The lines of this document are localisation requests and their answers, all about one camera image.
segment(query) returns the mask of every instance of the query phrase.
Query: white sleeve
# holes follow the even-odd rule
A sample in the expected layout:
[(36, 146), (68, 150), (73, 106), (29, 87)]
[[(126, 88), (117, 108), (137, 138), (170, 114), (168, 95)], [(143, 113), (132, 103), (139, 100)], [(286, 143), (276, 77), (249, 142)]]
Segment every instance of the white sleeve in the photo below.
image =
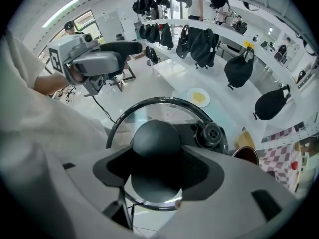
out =
[(8, 30), (5, 34), (8, 44), (11, 62), (28, 87), (34, 87), (36, 78), (45, 68), (45, 64), (39, 60), (28, 48)]

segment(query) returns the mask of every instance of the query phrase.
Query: window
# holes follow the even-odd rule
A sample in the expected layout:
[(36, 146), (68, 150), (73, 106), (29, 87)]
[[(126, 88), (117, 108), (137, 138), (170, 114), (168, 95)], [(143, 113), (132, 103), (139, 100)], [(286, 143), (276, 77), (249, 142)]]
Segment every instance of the window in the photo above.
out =
[(82, 32), (85, 34), (91, 34), (93, 39), (96, 39), (97, 37), (100, 36), (100, 31), (95, 22), (89, 25), (88, 27), (84, 28)]
[(63, 29), (61, 32), (59, 32), (53, 39), (53, 40), (56, 40), (56, 39), (59, 39), (61, 38), (62, 36), (65, 36), (65, 35), (68, 35), (67, 32), (65, 32), (65, 30)]
[(49, 53), (45, 50), (46, 48), (47, 47), (45, 47), (40, 53), (40, 55), (38, 56), (38, 58), (45, 64), (48, 62), (48, 60), (50, 60)]
[(83, 14), (82, 16), (78, 17), (76, 20), (73, 21), (76, 28), (81, 31), (83, 28), (89, 26), (91, 23), (95, 22), (93, 14), (91, 11)]

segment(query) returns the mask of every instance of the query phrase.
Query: ceiling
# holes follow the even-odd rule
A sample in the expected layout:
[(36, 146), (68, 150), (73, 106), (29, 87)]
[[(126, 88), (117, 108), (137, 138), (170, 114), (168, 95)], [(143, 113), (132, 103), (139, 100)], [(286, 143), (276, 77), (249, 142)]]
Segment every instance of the ceiling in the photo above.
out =
[[(59, 9), (71, 1), (72, 0), (24, 0), (11, 19), (9, 26), (16, 37), (24, 40), (28, 31), (30, 31), (37, 22), (43, 21), (43, 23), (45, 23)], [(79, 3), (76, 3), (70, 10), (75, 10), (88, 1), (91, 0), (79, 0)], [(55, 19), (52, 25), (58, 20), (61, 20), (65, 15), (61, 14), (59, 18)]]
[(277, 28), (276, 26), (274, 26), (273, 24), (271, 24), (269, 21), (251, 13), (250, 11), (246, 11), (246, 10), (232, 7), (232, 6), (231, 6), (231, 8), (238, 15), (242, 16), (243, 22), (246, 22), (248, 24), (252, 24), (252, 25), (256, 26), (257, 28), (261, 29), (265, 33), (268, 33), (269, 28), (272, 28), (273, 31), (271, 32), (270, 36), (272, 38), (274, 38), (275, 40), (277, 40), (277, 38), (279, 37), (281, 30), (279, 28)]
[(282, 20), (293, 31), (297, 32), (303, 40), (305, 40), (319, 54), (319, 44), (316, 42), (308, 24), (304, 17), (296, 8), (291, 0), (238, 0), (245, 1), (249, 4), (258, 6), (259, 8), (268, 11), (272, 15)]

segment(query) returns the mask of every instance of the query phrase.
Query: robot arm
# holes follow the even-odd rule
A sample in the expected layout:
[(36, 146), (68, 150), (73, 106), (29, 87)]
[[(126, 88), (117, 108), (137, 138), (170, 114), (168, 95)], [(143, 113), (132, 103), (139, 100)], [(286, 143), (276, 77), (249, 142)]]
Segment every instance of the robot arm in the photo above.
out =
[[(48, 44), (53, 68), (74, 85), (83, 84), (89, 94), (97, 95), (107, 79), (121, 74), (128, 55), (142, 51), (138, 42), (117, 41), (99, 45), (90, 34), (68, 35)], [(74, 65), (84, 76), (77, 81), (70, 72)]]

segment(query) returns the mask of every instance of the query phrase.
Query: ceiling light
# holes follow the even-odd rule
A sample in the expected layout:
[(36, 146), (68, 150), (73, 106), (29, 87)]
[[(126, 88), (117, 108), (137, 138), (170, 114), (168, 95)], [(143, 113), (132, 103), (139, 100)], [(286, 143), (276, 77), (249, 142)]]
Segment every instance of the ceiling light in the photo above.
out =
[(168, 203), (171, 203), (171, 202), (175, 202), (176, 200), (179, 200), (179, 199), (181, 199), (181, 197), (178, 197), (178, 198), (174, 198), (174, 199), (165, 201), (165, 203), (168, 204)]
[(63, 8), (61, 8), (60, 10), (58, 10), (55, 15), (53, 15), (42, 27), (45, 28), (47, 27), (52, 21), (54, 21), (61, 13), (63, 13), (66, 9), (68, 9), (69, 7), (71, 7), (72, 5), (74, 5), (76, 2), (78, 2), (79, 0), (73, 0), (70, 3), (68, 3), (66, 6), (64, 6)]

